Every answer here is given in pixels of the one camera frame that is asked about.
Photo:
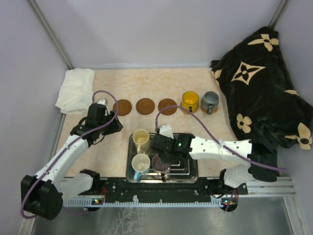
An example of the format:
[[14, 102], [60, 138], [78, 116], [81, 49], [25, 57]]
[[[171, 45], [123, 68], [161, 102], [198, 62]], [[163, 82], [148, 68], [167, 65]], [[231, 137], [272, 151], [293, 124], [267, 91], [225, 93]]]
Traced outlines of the dark brown wooden coaster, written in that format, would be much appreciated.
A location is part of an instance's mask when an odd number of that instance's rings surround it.
[[132, 110], [132, 104], [129, 100], [126, 99], [120, 99], [118, 100], [118, 109], [117, 105], [113, 105], [113, 110], [117, 112], [118, 116], [125, 116], [130, 113]]

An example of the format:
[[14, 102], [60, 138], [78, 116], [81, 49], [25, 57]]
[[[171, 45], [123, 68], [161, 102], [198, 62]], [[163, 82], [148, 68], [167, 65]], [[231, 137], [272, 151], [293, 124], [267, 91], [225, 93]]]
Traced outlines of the grey mug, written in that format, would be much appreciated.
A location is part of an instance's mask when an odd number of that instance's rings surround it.
[[219, 96], [213, 91], [208, 91], [202, 96], [201, 99], [201, 105], [205, 103], [219, 105]]

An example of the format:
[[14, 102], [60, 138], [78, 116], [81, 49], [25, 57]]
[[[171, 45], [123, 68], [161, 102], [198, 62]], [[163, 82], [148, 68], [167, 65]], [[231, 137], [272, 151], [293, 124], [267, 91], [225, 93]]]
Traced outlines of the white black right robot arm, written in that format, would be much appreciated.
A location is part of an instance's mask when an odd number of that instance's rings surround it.
[[220, 173], [218, 186], [225, 194], [253, 180], [275, 182], [279, 171], [277, 151], [267, 140], [262, 139], [214, 141], [190, 133], [174, 136], [171, 126], [165, 124], [158, 127], [150, 148], [164, 163], [182, 159], [236, 163], [236, 166], [224, 169]]

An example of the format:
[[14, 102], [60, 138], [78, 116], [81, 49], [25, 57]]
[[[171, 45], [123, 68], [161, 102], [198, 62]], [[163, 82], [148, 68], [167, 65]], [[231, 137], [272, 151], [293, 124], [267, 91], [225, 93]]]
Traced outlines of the white mug blue handle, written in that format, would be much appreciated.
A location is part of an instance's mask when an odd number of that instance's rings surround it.
[[132, 168], [135, 171], [134, 180], [137, 181], [142, 175], [150, 170], [151, 160], [146, 154], [137, 154], [132, 159]]

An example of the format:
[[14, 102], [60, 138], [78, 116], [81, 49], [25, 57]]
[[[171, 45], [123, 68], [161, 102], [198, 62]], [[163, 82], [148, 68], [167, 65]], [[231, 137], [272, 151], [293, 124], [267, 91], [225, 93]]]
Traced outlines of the cream cartoon mug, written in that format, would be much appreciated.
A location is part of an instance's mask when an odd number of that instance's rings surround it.
[[150, 146], [150, 135], [148, 131], [144, 129], [136, 130], [133, 133], [133, 142], [135, 144], [136, 153], [144, 153], [149, 149]]

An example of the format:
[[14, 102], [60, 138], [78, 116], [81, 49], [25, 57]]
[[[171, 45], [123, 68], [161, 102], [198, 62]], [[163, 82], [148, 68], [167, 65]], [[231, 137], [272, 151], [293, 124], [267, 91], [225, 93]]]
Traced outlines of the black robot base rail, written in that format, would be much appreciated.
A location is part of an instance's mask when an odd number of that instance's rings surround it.
[[102, 178], [98, 189], [83, 192], [64, 206], [98, 208], [142, 207], [220, 207], [226, 208], [228, 198], [234, 201], [247, 195], [246, 184], [237, 189], [223, 186], [218, 178], [200, 177], [194, 183], [131, 183], [126, 178]]

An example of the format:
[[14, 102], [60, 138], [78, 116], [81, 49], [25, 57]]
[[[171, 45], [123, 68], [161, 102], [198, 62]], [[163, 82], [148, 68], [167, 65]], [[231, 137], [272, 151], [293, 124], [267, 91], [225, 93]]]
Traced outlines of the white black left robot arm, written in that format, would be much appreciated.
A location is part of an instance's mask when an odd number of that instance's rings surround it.
[[67, 181], [64, 176], [78, 158], [107, 135], [121, 131], [116, 110], [108, 111], [104, 101], [89, 106], [88, 114], [72, 129], [56, 155], [35, 175], [21, 180], [21, 215], [25, 212], [47, 220], [60, 213], [65, 202], [83, 193], [98, 193], [102, 188], [100, 174], [83, 169]]

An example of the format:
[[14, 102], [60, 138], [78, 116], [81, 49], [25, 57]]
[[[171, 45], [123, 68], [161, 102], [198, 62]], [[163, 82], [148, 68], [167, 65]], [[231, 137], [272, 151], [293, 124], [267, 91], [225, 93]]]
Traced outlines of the yellow mug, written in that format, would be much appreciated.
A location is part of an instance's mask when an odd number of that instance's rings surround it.
[[185, 92], [182, 95], [181, 106], [192, 113], [196, 113], [199, 108], [199, 95], [194, 91]]

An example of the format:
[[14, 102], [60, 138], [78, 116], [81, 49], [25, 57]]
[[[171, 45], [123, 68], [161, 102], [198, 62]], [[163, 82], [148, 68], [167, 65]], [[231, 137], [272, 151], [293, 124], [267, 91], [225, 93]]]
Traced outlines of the reddish brown wooden coaster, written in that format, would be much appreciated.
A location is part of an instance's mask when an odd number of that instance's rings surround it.
[[172, 108], [166, 109], [166, 110], [161, 112], [165, 116], [170, 116], [176, 112], [176, 110], [177, 110], [176, 105], [177, 105], [177, 103], [174, 100], [172, 100], [170, 98], [165, 98], [159, 102], [158, 110], [161, 111], [163, 108], [166, 108], [168, 106], [174, 106]]

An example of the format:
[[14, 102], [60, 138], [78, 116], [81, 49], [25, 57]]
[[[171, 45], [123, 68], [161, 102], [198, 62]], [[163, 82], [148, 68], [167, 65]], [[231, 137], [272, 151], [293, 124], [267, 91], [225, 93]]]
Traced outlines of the light woven round coaster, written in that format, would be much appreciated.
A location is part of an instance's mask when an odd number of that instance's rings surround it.
[[180, 103], [180, 106], [182, 107], [181, 111], [185, 114], [191, 114], [191, 113], [195, 114], [199, 109], [198, 103], [190, 105], [182, 101]]

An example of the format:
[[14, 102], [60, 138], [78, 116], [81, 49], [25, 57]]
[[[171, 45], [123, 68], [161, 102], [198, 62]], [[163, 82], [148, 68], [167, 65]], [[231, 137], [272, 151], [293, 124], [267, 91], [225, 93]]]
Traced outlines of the purple mug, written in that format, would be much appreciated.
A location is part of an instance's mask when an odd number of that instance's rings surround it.
[[152, 169], [161, 176], [161, 180], [165, 182], [165, 174], [170, 171], [170, 164], [164, 163], [158, 154], [152, 157]]

